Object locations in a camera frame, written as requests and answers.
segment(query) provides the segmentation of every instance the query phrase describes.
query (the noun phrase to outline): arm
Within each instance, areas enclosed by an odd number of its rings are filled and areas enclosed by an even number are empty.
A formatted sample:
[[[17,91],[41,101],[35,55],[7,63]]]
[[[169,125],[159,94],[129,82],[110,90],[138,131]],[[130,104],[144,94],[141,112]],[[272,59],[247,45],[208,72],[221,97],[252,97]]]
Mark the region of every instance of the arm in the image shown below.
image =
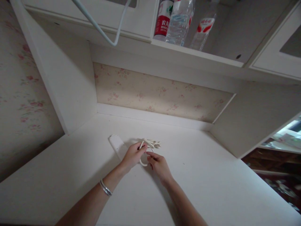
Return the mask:
[[[177,213],[183,225],[187,226],[207,226],[204,219],[196,211],[181,187],[172,177],[165,158],[152,152],[146,152],[147,160],[151,164],[152,169],[157,173],[162,185],[167,189]]]
[[[130,146],[121,163],[104,177],[103,183],[111,192],[114,191],[124,175],[139,162],[142,154],[146,152],[146,145],[138,150],[140,144],[136,143]],[[56,226],[95,226],[108,199],[109,196],[103,191],[101,185],[97,183],[58,221]]]

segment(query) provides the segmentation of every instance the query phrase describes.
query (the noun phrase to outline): finger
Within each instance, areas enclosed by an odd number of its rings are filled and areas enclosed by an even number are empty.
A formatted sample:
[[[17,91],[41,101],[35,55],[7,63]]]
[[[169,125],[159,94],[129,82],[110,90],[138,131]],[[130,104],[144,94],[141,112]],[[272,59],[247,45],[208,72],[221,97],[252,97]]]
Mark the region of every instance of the finger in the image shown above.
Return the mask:
[[[154,160],[152,157],[147,157],[148,162],[154,167],[154,164],[156,163],[156,160]]]
[[[160,157],[162,157],[161,155],[158,155],[157,153],[153,153],[153,152],[146,152],[146,153],[155,159],[159,159]]]
[[[142,148],[138,151],[138,153],[140,153],[141,155],[146,152],[147,150],[147,145],[142,146]]]
[[[131,145],[131,147],[133,147],[134,149],[139,149],[139,147],[140,147],[140,145],[141,145],[141,142],[137,142],[137,143],[135,143],[135,144],[132,144]]]

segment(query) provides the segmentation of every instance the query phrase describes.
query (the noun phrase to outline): wrist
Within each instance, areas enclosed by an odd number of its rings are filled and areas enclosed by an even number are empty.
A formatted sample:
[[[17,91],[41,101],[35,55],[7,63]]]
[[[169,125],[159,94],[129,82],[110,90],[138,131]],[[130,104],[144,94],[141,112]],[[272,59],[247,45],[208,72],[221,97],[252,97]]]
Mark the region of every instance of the wrist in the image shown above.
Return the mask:
[[[172,176],[170,178],[162,181],[162,185],[165,188],[172,187],[175,183],[177,183],[177,182],[175,181],[175,179]]]
[[[116,166],[116,170],[118,174],[122,177],[125,176],[130,171],[130,169],[125,164],[123,164],[123,162],[119,163]]]

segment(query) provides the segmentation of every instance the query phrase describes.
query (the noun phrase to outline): silver bracelet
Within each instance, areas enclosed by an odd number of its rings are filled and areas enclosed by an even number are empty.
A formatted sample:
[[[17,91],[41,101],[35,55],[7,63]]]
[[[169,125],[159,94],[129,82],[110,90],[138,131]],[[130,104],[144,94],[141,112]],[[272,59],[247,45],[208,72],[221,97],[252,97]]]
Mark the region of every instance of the silver bracelet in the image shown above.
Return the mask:
[[[111,192],[111,191],[104,185],[104,182],[103,182],[102,179],[100,180],[99,183],[100,183],[101,187],[103,188],[103,191],[104,191],[108,196],[112,196],[113,192]]]

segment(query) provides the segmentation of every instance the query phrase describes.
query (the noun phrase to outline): power cord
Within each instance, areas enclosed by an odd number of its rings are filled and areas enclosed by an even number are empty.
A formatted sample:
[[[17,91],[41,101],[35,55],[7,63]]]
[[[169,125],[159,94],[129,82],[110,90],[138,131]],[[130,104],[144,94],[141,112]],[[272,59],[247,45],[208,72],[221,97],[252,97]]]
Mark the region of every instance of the power cord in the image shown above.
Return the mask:
[[[122,25],[122,21],[124,18],[124,15],[126,13],[126,10],[129,6],[129,4],[131,3],[131,0],[128,0],[124,6],[122,15],[121,15],[121,19],[119,22],[119,27],[117,30],[117,34],[115,37],[115,41],[112,42],[108,36],[103,32],[103,30],[98,26],[97,22],[93,19],[93,17],[90,15],[90,13],[87,11],[87,9],[84,7],[84,5],[79,1],[79,0],[72,0],[73,3],[77,6],[77,8],[82,12],[82,14],[85,15],[85,17],[91,22],[91,24],[96,28],[96,30],[105,38],[105,40],[110,43],[112,46],[116,46],[119,40],[119,35],[120,35],[120,30],[121,30],[121,25]]]
[[[161,142],[160,142],[160,141],[157,142],[157,141],[155,141],[155,140],[148,140],[148,139],[143,138],[139,150],[142,148],[142,145],[144,144],[144,142],[147,143],[147,147],[150,148],[150,149],[152,150],[152,152],[154,152],[153,148],[161,148],[161,146],[160,146],[160,143],[161,143]],[[140,164],[141,164],[142,166],[144,166],[144,167],[147,166],[147,164],[144,164],[144,163],[141,161],[141,159],[140,159]]]

